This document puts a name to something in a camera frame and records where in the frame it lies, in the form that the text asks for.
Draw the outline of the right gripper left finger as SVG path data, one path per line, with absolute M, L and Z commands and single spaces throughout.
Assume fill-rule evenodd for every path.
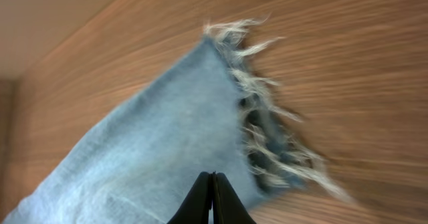
M 208 224 L 212 187 L 212 174 L 201 172 L 168 224 Z

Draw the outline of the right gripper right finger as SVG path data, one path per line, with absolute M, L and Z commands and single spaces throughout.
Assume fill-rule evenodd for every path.
M 214 224 L 255 224 L 227 177 L 213 173 Z

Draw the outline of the light blue denim jeans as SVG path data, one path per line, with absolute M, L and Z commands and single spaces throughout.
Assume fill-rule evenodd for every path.
M 298 115 L 276 106 L 272 81 L 248 66 L 268 46 L 241 44 L 258 24 L 205 26 L 192 51 L 90 129 L 5 222 L 168 223 L 201 172 L 212 184 L 223 173 L 247 212 L 306 181 L 350 201 L 280 121 Z

